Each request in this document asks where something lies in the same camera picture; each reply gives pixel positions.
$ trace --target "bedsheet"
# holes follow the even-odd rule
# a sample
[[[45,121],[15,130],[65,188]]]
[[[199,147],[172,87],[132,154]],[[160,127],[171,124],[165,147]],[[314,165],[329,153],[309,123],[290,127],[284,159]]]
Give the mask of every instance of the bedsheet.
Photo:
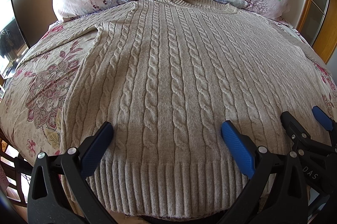
[[[76,20],[80,23],[90,15]],[[309,46],[287,21],[272,22]],[[67,23],[55,22],[41,40],[48,35],[57,35],[65,28]],[[60,115],[63,104],[96,34],[97,31],[92,31],[36,56],[15,72],[0,103],[0,128],[29,163],[34,164],[40,151],[48,155],[60,153]],[[321,93],[328,115],[337,121],[337,87],[328,71],[313,63],[317,75],[317,92]]]

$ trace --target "black clamp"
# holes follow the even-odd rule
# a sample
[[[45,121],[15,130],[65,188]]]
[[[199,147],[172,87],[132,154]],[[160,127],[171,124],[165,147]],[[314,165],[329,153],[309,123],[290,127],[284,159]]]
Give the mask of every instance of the black clamp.
[[[104,122],[79,148],[71,147],[59,156],[38,154],[28,194],[29,224],[117,224],[85,181],[94,174],[112,141],[113,132],[112,125]],[[85,218],[73,213],[59,175],[65,175]]]
[[[256,147],[230,121],[223,123],[221,134],[240,171],[248,175],[250,181],[218,224],[306,224],[306,183],[296,153],[278,155],[264,146]],[[276,178],[272,190],[263,210],[257,214],[259,199],[273,173]]]
[[[337,124],[318,106],[313,107],[312,112],[328,131],[331,146],[312,140],[310,134],[289,112],[282,113],[281,122],[294,143],[292,150],[299,155],[307,184],[319,193],[309,205],[309,214],[326,203],[312,223],[331,223],[337,206]]]

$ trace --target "window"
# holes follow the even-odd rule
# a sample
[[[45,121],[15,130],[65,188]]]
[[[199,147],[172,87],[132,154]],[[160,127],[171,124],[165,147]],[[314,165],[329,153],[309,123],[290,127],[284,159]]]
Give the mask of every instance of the window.
[[[15,73],[28,47],[16,24],[11,0],[0,0],[0,75],[3,79]]]

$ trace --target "cable knit sweater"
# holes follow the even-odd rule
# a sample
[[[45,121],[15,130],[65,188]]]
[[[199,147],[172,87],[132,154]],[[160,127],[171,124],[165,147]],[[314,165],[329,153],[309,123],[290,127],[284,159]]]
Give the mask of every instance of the cable knit sweater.
[[[311,113],[326,107],[309,59],[324,63],[255,13],[144,0],[67,24],[27,58],[98,30],[65,101],[61,148],[112,123],[114,140],[88,179],[107,209],[188,218],[228,208],[247,178],[220,136],[225,120],[274,153],[290,151],[283,111],[329,142]]]

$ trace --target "ribbed neckline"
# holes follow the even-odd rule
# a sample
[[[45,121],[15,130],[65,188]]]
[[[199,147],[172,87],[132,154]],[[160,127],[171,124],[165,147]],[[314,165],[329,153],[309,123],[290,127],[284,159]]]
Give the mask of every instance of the ribbed neckline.
[[[185,8],[197,8],[200,10],[211,11],[222,14],[235,14],[238,9],[230,4],[220,4],[212,0],[168,0],[169,2],[185,7]]]

